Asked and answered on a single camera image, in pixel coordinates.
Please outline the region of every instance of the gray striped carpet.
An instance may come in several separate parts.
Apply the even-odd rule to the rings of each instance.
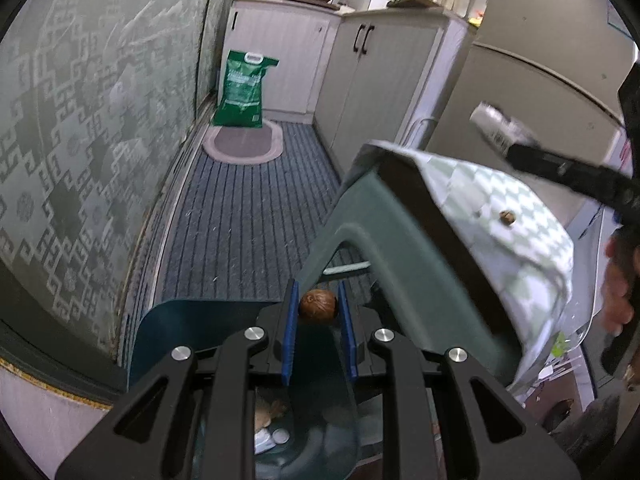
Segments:
[[[279,301],[308,256],[339,187],[311,126],[279,123],[284,152],[256,166],[212,160],[200,150],[174,218],[162,300]],[[360,261],[340,250],[333,265]],[[366,301],[367,276],[351,278]]]

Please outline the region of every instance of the green bag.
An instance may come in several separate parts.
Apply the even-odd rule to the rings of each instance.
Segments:
[[[277,59],[253,52],[229,51],[226,58],[222,102],[213,116],[214,126],[262,126],[262,78]]]

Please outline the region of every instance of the checkered cloth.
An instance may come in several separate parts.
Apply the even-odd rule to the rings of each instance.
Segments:
[[[562,224],[529,187],[506,173],[389,142],[363,146],[343,189],[388,152],[416,165],[436,206],[500,297],[524,352],[516,381],[526,372],[537,375],[572,293],[574,244]],[[515,222],[503,223],[501,212],[511,212]]]

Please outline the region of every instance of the cabinet handle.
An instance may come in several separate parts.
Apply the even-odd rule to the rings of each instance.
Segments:
[[[362,53],[366,54],[367,53],[367,38],[369,37],[369,33],[374,30],[376,28],[375,25],[369,25],[369,28],[367,29],[367,33],[364,35],[364,41],[362,42]]]
[[[353,40],[353,51],[357,52],[358,51],[358,47],[356,46],[356,43],[358,43],[358,37],[360,36],[360,33],[367,28],[367,25],[365,25],[364,23],[362,25],[360,25],[358,27],[358,32],[356,33],[356,39]]]

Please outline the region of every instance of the gold trim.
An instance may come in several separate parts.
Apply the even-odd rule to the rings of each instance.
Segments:
[[[19,368],[16,368],[14,365],[12,365],[11,363],[5,361],[4,359],[0,358],[0,367],[4,368],[5,370],[11,372],[12,374],[20,377],[21,379],[24,379],[25,381],[33,384],[34,386],[37,386],[39,388],[42,388],[43,390],[47,390],[48,392],[52,392],[54,394],[59,395],[60,397],[65,397],[65,399],[69,399],[69,400],[74,400],[75,402],[79,402],[80,404],[85,404],[86,406],[91,406],[92,408],[95,408],[96,410],[110,410],[111,409],[111,405],[109,404],[103,404],[101,402],[97,402],[96,400],[89,400],[89,399],[85,399],[84,397],[80,397],[74,394],[70,394],[69,392],[65,392],[64,390],[60,390],[58,388],[56,388],[55,386],[51,386],[50,384],[44,383],[41,380],[36,379],[33,376],[30,376],[29,374],[23,372],[22,370],[20,370]]]

